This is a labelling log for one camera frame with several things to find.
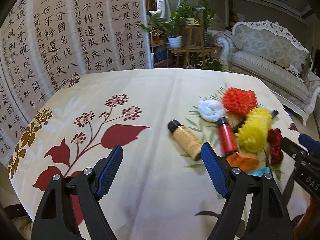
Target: red bottle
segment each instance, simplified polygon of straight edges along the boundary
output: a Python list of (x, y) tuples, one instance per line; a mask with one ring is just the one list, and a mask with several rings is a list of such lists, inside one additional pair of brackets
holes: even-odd
[(218, 120), (218, 135), (221, 151), (225, 157), (234, 152), (239, 152), (232, 127), (228, 123), (228, 119), (225, 117), (221, 117)]

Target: gold flower print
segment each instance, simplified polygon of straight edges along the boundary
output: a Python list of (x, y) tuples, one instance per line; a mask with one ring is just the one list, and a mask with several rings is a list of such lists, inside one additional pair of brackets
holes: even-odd
[(53, 114), (50, 109), (44, 108), (35, 115), (33, 122), (31, 122), (31, 124), (26, 128), (9, 161), (8, 170), (10, 172), (11, 179), (13, 178), (14, 173), (17, 171), (19, 158), (24, 158), (26, 155), (27, 150), (25, 149), (25, 146), (27, 144), (28, 147), (32, 145), (36, 138), (36, 132), (38, 132), (43, 125), (47, 125), (48, 120), (51, 119), (51, 117), (53, 117)]

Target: white sofa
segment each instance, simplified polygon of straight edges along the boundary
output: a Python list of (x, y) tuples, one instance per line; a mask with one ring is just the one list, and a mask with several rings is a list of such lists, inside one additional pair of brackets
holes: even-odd
[(214, 34), (214, 41), (223, 48), (220, 62), (225, 71), (259, 78), (283, 105), (299, 114), (303, 126), (306, 125), (315, 109), (320, 78), (309, 71), (303, 82), (282, 68), (292, 64), (301, 72), (301, 64), (309, 54), (286, 28), (277, 22), (238, 22), (232, 35), (218, 32)]

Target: bottle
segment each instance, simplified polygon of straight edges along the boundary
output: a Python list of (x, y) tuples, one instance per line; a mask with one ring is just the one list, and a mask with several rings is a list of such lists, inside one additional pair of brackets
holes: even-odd
[(202, 142), (187, 127), (174, 119), (168, 123), (168, 129), (193, 160), (201, 159)]
[(221, 153), (225, 157), (233, 154), (234, 152), (239, 152), (232, 127), (228, 123), (228, 119), (225, 117), (221, 117), (218, 120), (218, 135), (220, 139)]

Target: white yarn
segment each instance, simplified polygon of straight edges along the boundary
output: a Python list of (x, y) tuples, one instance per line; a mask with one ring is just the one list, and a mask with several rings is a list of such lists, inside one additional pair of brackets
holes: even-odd
[(201, 117), (208, 122), (217, 122), (218, 119), (225, 114), (225, 110), (221, 103), (214, 99), (200, 99), (198, 111)]

